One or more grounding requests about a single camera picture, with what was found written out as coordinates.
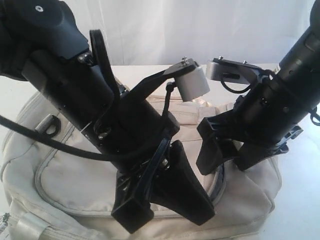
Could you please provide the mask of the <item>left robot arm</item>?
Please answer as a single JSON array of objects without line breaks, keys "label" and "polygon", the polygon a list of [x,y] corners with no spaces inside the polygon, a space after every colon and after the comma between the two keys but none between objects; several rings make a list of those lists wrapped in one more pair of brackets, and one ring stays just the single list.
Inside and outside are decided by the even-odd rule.
[{"label": "left robot arm", "polygon": [[112,217],[129,233],[151,221],[151,204],[196,225],[214,215],[169,111],[174,88],[193,98],[209,91],[198,63],[186,58],[140,81],[132,90],[113,74],[102,32],[85,37],[62,0],[0,3],[0,73],[31,83],[97,148],[91,152],[54,140],[5,117],[2,126],[67,154],[116,167]]}]

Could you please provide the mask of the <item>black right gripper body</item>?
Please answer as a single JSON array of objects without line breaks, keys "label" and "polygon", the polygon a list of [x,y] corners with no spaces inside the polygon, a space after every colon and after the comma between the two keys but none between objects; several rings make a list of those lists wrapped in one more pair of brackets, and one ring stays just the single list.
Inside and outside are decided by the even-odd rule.
[{"label": "black right gripper body", "polygon": [[282,82],[259,83],[218,116],[217,138],[241,142],[246,150],[287,150],[303,132],[303,117],[299,98]]}]

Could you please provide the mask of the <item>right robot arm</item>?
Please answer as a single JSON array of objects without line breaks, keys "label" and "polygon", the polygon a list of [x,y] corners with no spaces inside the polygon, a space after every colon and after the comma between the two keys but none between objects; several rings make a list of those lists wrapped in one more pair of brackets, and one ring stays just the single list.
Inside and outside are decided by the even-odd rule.
[{"label": "right robot arm", "polygon": [[196,165],[208,175],[232,160],[244,171],[288,152],[288,140],[302,133],[305,116],[318,126],[320,117],[320,3],[310,11],[309,27],[276,69],[214,58],[207,64],[209,80],[245,84],[231,110],[205,117],[197,127],[202,146]]}]

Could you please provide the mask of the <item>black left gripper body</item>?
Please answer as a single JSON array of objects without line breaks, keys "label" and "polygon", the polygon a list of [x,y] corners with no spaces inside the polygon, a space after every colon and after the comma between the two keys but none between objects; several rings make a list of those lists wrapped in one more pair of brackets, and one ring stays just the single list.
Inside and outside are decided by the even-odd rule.
[{"label": "black left gripper body", "polygon": [[143,170],[162,140],[180,126],[168,111],[160,114],[147,98],[133,96],[116,82],[105,50],[94,53],[97,64],[70,61],[47,50],[30,54],[22,75],[110,161],[120,173]]}]

